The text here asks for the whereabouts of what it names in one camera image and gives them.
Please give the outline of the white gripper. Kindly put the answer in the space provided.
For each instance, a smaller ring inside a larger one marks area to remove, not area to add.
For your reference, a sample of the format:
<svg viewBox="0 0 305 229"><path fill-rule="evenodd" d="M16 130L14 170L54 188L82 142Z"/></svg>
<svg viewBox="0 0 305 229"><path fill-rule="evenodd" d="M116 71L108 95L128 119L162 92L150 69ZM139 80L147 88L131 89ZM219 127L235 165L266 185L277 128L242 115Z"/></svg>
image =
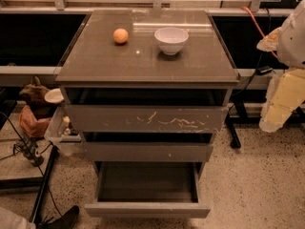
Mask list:
<svg viewBox="0 0 305 229"><path fill-rule="evenodd" d="M277 50L278 27L264 36L256 45L263 52ZM274 133L283 127L293 110L305 101L305 70L296 69L284 73L272 98L273 105L264 105L261 111L259 128L266 133Z"/></svg>

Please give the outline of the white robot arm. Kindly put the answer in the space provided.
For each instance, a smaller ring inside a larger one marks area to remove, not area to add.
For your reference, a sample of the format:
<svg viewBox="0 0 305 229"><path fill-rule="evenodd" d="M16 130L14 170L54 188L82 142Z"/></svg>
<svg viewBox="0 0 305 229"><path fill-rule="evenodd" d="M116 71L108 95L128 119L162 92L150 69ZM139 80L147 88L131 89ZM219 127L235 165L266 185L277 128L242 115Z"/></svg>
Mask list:
<svg viewBox="0 0 305 229"><path fill-rule="evenodd" d="M276 132L305 101L305 1L302 0L283 24L261 39L257 46L264 52L277 52L277 60L288 67L270 80L259 127Z"/></svg>

